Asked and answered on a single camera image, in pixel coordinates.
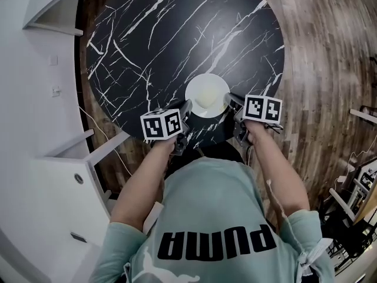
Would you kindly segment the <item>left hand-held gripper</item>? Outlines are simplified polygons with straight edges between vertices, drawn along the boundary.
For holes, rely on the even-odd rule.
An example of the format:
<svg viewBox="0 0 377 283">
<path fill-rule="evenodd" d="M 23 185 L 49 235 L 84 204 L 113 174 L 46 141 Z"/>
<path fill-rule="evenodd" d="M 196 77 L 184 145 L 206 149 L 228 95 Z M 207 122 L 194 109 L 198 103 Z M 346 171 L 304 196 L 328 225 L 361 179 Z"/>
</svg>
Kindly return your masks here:
<svg viewBox="0 0 377 283">
<path fill-rule="evenodd" d="M 181 156 L 187 146 L 190 128 L 186 120 L 193 108 L 191 99 L 186 100 L 180 108 L 155 110 L 140 117 L 144 140 L 155 143 L 177 137 L 172 155 Z"/>
</svg>

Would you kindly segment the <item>white metal rack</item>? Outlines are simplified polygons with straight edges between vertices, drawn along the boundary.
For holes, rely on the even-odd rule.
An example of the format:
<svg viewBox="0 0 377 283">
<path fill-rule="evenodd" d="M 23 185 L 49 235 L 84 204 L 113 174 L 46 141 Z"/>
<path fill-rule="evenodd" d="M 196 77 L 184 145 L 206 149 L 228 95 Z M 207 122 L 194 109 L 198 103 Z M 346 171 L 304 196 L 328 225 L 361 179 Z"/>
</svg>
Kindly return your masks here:
<svg viewBox="0 0 377 283">
<path fill-rule="evenodd" d="M 371 184 L 370 189 L 367 189 L 361 184 L 361 180 L 357 179 L 357 174 L 359 173 L 359 177 L 362 176 L 364 173 L 368 173 L 368 169 L 375 170 L 376 176 Z M 364 219 L 373 208 L 377 208 L 377 158 L 373 159 L 369 163 L 363 164 L 361 167 L 357 169 L 353 169 L 350 173 L 348 173 L 345 178 L 341 178 L 341 183 L 348 183 L 348 186 L 355 185 L 354 190 L 351 194 L 350 199 L 345 202 L 340 194 L 334 190 L 333 188 L 329 189 L 330 196 L 337 201 L 337 203 L 342 207 L 345 213 L 349 216 L 349 218 L 353 221 L 353 224 L 358 223 L 362 219 Z M 359 208 L 357 214 L 354 214 L 351 207 L 356 200 L 356 194 L 360 193 L 361 195 L 365 195 L 365 198 Z"/>
</svg>

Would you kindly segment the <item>person's right forearm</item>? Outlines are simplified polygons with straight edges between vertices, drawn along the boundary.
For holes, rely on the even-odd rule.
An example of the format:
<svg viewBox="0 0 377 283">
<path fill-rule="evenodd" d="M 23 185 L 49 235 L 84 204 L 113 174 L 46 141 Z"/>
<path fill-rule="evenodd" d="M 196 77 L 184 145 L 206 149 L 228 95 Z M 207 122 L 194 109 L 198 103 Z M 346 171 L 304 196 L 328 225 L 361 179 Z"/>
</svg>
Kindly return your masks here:
<svg viewBox="0 0 377 283">
<path fill-rule="evenodd" d="M 263 173 L 267 194 L 277 217 L 278 228 L 289 216 L 299 210 L 309 210 L 306 188 L 292 165 L 284 157 L 264 125 L 257 121 L 244 122 L 249 131 L 248 139 L 254 147 Z"/>
</svg>

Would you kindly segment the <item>person's left forearm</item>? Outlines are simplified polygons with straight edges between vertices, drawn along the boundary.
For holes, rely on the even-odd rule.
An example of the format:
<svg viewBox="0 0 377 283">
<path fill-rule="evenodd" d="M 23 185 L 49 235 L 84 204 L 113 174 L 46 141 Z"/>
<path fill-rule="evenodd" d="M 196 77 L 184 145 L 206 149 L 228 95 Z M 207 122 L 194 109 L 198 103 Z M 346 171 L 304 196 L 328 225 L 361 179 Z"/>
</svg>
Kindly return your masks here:
<svg viewBox="0 0 377 283">
<path fill-rule="evenodd" d="M 176 137 L 157 142 L 122 188 L 111 212 L 110 222 L 123 223 L 139 231 L 156 201 Z"/>
</svg>

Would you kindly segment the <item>white round plate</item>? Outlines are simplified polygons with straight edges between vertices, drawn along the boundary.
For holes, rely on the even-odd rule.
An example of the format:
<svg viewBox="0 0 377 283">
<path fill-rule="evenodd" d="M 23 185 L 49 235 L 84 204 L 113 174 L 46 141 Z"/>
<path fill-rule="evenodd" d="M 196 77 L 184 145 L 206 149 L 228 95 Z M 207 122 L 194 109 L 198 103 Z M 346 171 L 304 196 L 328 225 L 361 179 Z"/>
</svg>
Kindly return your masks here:
<svg viewBox="0 0 377 283">
<path fill-rule="evenodd" d="M 210 106 L 208 109 L 201 108 L 195 102 L 195 96 L 197 94 L 198 88 L 202 84 L 215 84 L 219 90 L 219 96 L 216 102 Z M 227 83 L 218 75 L 211 74 L 211 73 L 204 73 L 195 76 L 187 85 L 185 91 L 185 99 L 191 99 L 193 103 L 192 113 L 196 116 L 199 116 L 204 119 L 211 119 L 215 118 L 221 114 L 223 114 L 227 108 L 227 104 L 224 101 L 224 95 L 226 93 L 230 93 L 229 86 Z"/>
</svg>

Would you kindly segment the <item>round black marble table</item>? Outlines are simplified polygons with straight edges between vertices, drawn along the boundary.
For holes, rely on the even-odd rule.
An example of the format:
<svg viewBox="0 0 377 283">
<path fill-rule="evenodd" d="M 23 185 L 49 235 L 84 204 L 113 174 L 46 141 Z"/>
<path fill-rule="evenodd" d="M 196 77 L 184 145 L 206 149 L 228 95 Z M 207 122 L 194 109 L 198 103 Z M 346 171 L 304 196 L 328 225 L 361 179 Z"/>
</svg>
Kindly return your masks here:
<svg viewBox="0 0 377 283">
<path fill-rule="evenodd" d="M 197 75 L 221 77 L 242 98 L 275 98 L 285 45 L 267 0 L 108 0 L 87 42 L 92 92 L 108 118 L 146 143 L 140 117 L 179 108 Z M 191 112 L 189 148 L 232 138 L 234 112 Z"/>
</svg>

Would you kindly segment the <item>person's green t-shirt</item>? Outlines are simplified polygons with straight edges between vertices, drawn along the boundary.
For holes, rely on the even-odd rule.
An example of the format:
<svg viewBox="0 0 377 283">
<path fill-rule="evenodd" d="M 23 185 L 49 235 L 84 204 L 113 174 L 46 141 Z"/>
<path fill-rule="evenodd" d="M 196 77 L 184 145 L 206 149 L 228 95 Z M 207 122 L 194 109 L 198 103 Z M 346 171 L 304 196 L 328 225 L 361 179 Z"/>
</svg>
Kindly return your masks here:
<svg viewBox="0 0 377 283">
<path fill-rule="evenodd" d="M 201 158 L 166 180 L 149 235 L 111 223 L 90 283 L 334 283 L 319 215 L 301 210 L 273 232 L 251 170 Z"/>
</svg>

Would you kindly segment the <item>white desk with grommet hole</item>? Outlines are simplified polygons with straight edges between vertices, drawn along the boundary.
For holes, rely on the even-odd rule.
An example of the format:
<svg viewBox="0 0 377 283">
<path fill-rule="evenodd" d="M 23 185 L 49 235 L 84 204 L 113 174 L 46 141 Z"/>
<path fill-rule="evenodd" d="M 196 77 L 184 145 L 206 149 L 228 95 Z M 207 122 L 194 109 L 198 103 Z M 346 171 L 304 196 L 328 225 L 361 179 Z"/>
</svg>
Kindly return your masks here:
<svg viewBox="0 0 377 283">
<path fill-rule="evenodd" d="M 36 157 L 32 166 L 47 184 L 59 219 L 68 231 L 84 237 L 88 243 L 101 246 L 115 200 L 111 198 L 112 191 L 101 186 L 95 166 L 124 143 L 129 135 L 122 131 L 91 153 L 65 157 L 67 151 L 85 144 L 93 134 L 94 131 L 89 129 L 62 142 L 48 153 Z M 75 173 L 83 178 L 82 185 L 75 181 Z"/>
</svg>

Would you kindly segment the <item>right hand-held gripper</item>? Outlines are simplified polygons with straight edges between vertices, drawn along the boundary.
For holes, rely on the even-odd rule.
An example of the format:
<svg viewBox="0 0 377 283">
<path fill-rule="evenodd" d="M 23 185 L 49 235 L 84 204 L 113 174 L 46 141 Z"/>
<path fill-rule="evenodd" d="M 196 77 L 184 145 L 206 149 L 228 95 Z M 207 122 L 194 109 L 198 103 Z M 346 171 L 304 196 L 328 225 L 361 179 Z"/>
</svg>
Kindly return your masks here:
<svg viewBox="0 0 377 283">
<path fill-rule="evenodd" d="M 282 112 L 282 100 L 261 96 L 261 95 L 245 95 L 244 98 L 233 93 L 226 93 L 224 101 L 228 107 L 234 112 L 233 135 L 239 145 L 248 144 L 249 131 L 245 126 L 246 120 L 252 120 L 263 123 L 268 129 L 275 132 L 283 130 L 280 124 Z"/>
</svg>

